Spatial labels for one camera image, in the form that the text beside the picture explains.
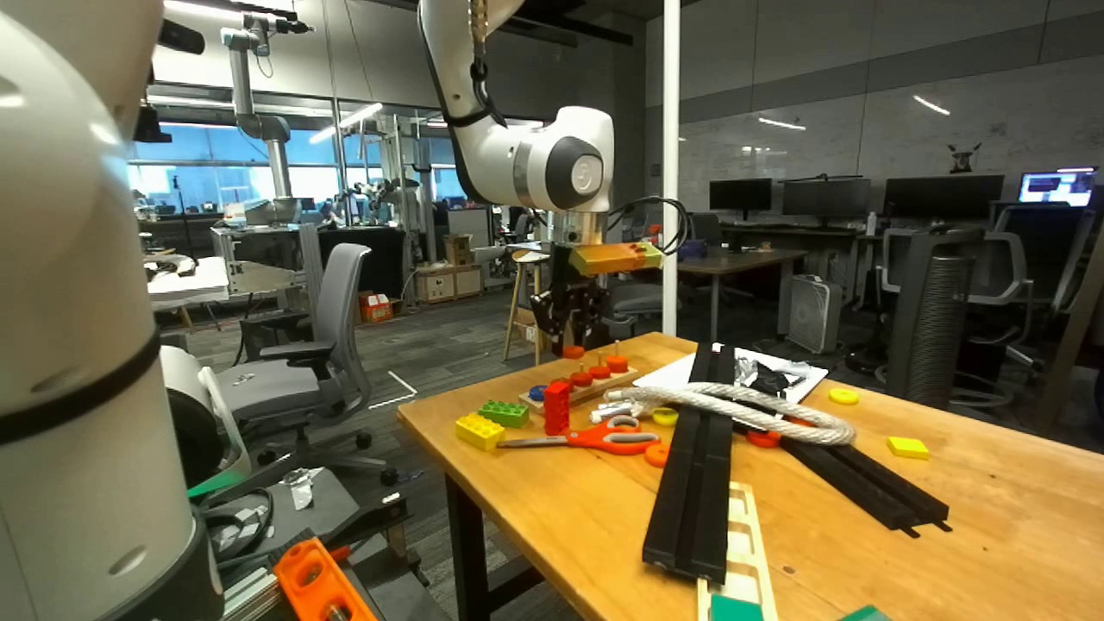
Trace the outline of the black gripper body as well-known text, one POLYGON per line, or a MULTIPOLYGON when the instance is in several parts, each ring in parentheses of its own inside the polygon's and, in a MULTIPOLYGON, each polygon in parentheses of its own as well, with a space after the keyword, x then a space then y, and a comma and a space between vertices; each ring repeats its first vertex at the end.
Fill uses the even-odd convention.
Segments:
POLYGON ((550 335, 558 344, 608 344, 608 291, 578 276, 571 266, 571 248, 555 245, 553 248, 553 304, 550 304, 550 335))

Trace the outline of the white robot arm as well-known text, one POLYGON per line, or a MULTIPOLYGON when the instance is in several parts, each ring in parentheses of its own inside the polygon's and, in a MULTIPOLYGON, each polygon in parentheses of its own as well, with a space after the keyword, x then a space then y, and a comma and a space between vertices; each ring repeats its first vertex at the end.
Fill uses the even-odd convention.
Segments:
POLYGON ((216 621, 128 186, 163 0, 0 3, 0 615, 216 621))

